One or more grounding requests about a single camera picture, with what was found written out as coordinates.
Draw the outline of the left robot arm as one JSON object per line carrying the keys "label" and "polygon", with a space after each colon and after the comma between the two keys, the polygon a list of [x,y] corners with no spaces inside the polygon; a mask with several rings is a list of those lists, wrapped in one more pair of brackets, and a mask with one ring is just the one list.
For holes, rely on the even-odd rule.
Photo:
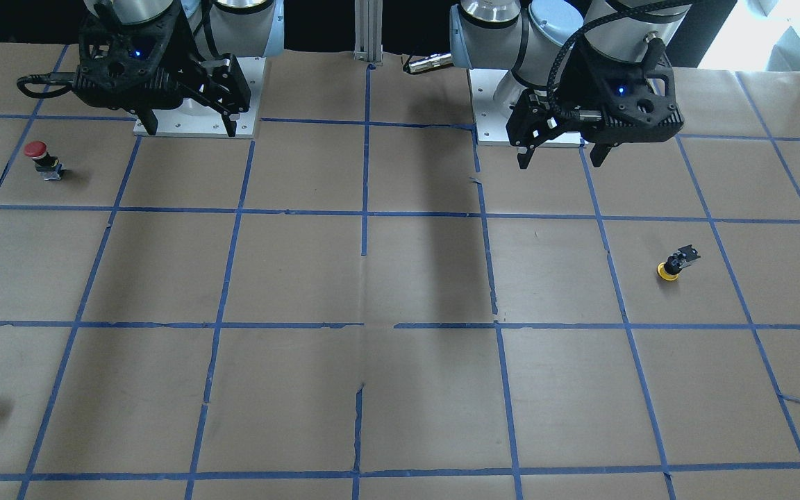
{"label": "left robot arm", "polygon": [[566,1],[460,1],[450,54],[457,67],[504,70],[517,89],[503,105],[521,169],[566,133],[591,143],[600,167],[622,144],[666,142],[685,126],[667,43],[690,6],[593,1],[581,13]]}

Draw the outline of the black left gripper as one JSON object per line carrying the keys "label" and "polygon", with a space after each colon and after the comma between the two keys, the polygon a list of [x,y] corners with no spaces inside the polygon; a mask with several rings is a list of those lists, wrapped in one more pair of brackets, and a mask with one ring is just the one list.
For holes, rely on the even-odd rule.
{"label": "black left gripper", "polygon": [[[520,169],[530,165],[534,149],[539,147],[577,147],[581,133],[575,128],[561,124],[547,105],[546,96],[533,89],[524,89],[514,104],[509,104],[507,121],[508,144],[517,149]],[[600,168],[613,150],[612,144],[594,143],[592,165]]]}

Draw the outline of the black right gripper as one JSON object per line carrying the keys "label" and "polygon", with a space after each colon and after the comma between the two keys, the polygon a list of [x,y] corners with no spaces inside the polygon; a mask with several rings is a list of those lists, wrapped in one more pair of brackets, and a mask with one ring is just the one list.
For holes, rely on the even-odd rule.
{"label": "black right gripper", "polygon": [[[226,135],[235,138],[240,113],[249,110],[251,88],[236,57],[191,61],[176,74],[184,94],[226,116]],[[158,133],[158,118],[149,106],[137,107],[137,119],[148,136]]]}

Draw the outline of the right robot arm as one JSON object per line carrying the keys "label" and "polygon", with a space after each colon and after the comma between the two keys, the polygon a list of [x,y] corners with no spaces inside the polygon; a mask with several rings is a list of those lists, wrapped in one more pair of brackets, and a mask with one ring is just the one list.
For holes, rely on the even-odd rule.
{"label": "right robot arm", "polygon": [[[250,103],[236,116],[236,138],[254,139],[269,57],[285,47],[282,1],[185,1],[198,51],[209,63],[234,54],[251,90]],[[158,137],[225,138],[223,114],[186,98],[175,110],[154,110]]]}

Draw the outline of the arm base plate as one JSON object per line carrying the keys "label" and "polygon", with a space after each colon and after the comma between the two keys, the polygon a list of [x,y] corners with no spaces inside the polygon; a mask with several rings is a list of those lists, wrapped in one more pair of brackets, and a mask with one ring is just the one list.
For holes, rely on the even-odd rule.
{"label": "arm base plate", "polygon": [[478,141],[487,146],[509,146],[506,126],[524,86],[509,70],[471,69],[469,83]]}
{"label": "arm base plate", "polygon": [[140,137],[253,139],[266,59],[228,55],[204,61],[206,81],[177,85],[180,102],[155,105],[153,125],[136,117],[133,133]]}

